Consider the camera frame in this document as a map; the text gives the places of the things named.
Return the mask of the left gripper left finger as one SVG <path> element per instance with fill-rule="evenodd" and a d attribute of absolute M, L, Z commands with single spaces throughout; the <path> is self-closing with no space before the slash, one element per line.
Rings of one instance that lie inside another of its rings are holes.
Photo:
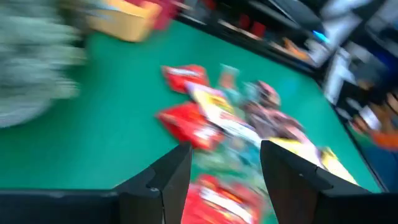
<path fill-rule="evenodd" d="M 2 189 L 1 224 L 180 223 L 191 166 L 184 143 L 112 189 Z"/>

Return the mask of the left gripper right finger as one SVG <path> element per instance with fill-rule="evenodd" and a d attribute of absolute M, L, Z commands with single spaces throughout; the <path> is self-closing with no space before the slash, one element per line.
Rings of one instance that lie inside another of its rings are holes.
<path fill-rule="evenodd" d="M 260 156 L 279 223 L 397 224 L 397 194 L 372 193 L 269 140 Z"/>

